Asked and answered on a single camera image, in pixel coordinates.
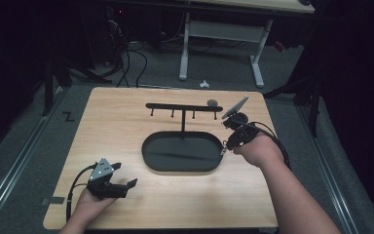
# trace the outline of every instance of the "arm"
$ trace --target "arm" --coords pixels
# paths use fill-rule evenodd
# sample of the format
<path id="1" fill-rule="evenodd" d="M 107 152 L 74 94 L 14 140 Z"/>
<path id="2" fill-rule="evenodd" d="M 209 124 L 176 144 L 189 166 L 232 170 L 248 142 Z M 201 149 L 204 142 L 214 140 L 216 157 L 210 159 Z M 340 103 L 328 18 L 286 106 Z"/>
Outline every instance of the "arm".
<path id="1" fill-rule="evenodd" d="M 262 171 L 275 208 L 280 233 L 340 233 L 335 223 L 284 164 L 281 151 L 263 134 L 239 146 L 235 154 Z"/>
<path id="2" fill-rule="evenodd" d="M 72 214 L 59 233 L 84 233 L 87 226 L 116 200 L 117 198 L 98 200 L 87 188 L 85 188 L 78 200 L 74 214 Z"/>

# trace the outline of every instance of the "black tray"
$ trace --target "black tray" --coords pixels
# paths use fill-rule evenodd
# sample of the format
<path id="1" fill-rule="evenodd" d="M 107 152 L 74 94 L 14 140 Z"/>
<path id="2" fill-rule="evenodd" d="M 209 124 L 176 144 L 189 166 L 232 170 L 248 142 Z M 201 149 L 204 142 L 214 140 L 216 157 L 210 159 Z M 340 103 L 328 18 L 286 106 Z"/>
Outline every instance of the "black tray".
<path id="1" fill-rule="evenodd" d="M 159 172 L 209 172 L 223 158 L 220 140 L 205 132 L 157 132 L 142 144 L 145 164 Z"/>

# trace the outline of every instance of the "gray floor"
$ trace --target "gray floor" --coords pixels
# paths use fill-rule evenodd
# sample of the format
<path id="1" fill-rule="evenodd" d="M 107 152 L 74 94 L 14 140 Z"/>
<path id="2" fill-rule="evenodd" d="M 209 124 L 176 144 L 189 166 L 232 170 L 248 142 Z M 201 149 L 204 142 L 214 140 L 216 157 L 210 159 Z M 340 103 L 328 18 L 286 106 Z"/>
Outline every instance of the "gray floor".
<path id="1" fill-rule="evenodd" d="M 141 44 L 131 44 L 133 49 L 142 47 L 139 52 L 148 59 L 147 68 L 139 79 L 140 87 L 201 89 L 200 84 L 206 80 L 211 90 L 261 93 L 285 84 L 303 51 L 303 48 L 295 48 L 281 53 L 272 47 L 265 48 L 260 60 L 265 88 L 260 90 L 255 88 L 246 55 L 252 46 L 219 46 L 212 47 L 205 53 L 191 52 L 188 79 L 181 82 L 177 78 L 180 48 L 162 47 L 161 50 L 156 50 L 148 45 L 142 47 Z M 144 58 L 136 53 L 130 53 L 130 57 L 131 67 L 127 79 L 133 86 L 144 66 Z M 101 67 L 97 72 L 102 72 L 103 69 L 106 68 Z M 122 74 L 120 71 L 110 77 L 113 86 L 118 83 Z M 40 89 L 34 102 L 14 122 L 0 145 L 0 185 L 9 184 L 5 186 L 8 192 L 0 199 L 0 233 L 55 232 L 46 230 L 42 225 L 48 207 L 47 200 L 52 197 L 89 94 L 96 86 L 100 85 L 88 79 L 74 78 L 74 84 L 69 90 L 59 91 L 56 95 L 56 108 L 46 118 L 41 116 L 44 110 L 44 93 Z M 293 172 L 345 233 L 374 233 L 372 203 L 339 143 L 325 105 L 323 102 L 320 104 L 318 138 L 313 138 L 304 120 L 305 110 L 309 106 L 294 106 L 291 98 L 292 95 L 280 95 L 266 101 L 277 134 L 289 153 Z M 73 121 L 65 121 L 65 112 L 71 113 L 70 119 Z M 36 140 L 31 140 L 30 136 L 37 126 L 42 127 L 42 133 L 36 135 L 39 136 Z M 320 155 L 329 166 L 331 178 L 323 172 Z M 329 186 L 332 179 L 337 182 L 336 193 L 335 186 Z M 335 194 L 340 194 L 341 197 L 335 197 Z"/>

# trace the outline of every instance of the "light wood tabletop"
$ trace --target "light wood tabletop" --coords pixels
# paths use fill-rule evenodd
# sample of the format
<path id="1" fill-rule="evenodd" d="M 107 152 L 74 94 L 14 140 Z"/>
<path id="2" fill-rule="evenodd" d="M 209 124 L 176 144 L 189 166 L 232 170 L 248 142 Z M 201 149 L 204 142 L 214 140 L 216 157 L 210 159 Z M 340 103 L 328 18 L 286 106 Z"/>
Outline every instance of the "light wood tabletop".
<path id="1" fill-rule="evenodd" d="M 266 124 L 274 131 L 265 100 L 257 92 L 203 90 L 159 90 L 95 88 L 60 174 L 54 197 L 65 197 L 85 167 L 101 158 L 122 163 L 112 183 L 125 184 L 138 178 L 127 198 L 120 198 L 91 226 L 91 229 L 243 228 L 278 226 L 266 181 L 258 168 L 241 155 L 227 151 L 220 165 L 206 173 L 156 172 L 145 165 L 143 141 L 161 131 L 179 131 L 181 111 L 156 109 L 151 116 L 147 102 L 207 105 L 214 99 L 223 111 L 214 120 L 212 112 L 186 114 L 185 130 L 208 132 L 220 141 L 233 132 L 222 123 L 222 115 L 244 96 L 241 109 L 249 121 Z M 78 183 L 86 183 L 91 171 Z M 72 211 L 84 186 L 74 190 Z M 65 223 L 66 199 L 50 204 L 44 219 L 47 229 Z"/>
<path id="2" fill-rule="evenodd" d="M 313 13 L 312 5 L 305 6 L 299 0 L 189 0 L 190 2 L 221 4 L 228 6 L 260 8 L 293 13 Z"/>

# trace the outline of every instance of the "jewelry stand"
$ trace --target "jewelry stand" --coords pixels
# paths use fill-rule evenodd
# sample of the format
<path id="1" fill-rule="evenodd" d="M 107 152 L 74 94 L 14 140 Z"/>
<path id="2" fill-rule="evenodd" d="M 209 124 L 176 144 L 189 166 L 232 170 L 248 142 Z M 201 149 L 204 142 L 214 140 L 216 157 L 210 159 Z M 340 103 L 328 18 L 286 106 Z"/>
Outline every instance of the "jewelry stand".
<path id="1" fill-rule="evenodd" d="M 170 109 L 173 117 L 174 110 L 182 111 L 181 131 L 156 132 L 144 140 L 142 156 L 145 164 L 159 172 L 209 172 L 218 167 L 223 158 L 223 145 L 214 135 L 206 132 L 186 132 L 186 111 L 216 112 L 223 110 L 221 106 L 197 106 L 147 103 L 151 110 Z"/>

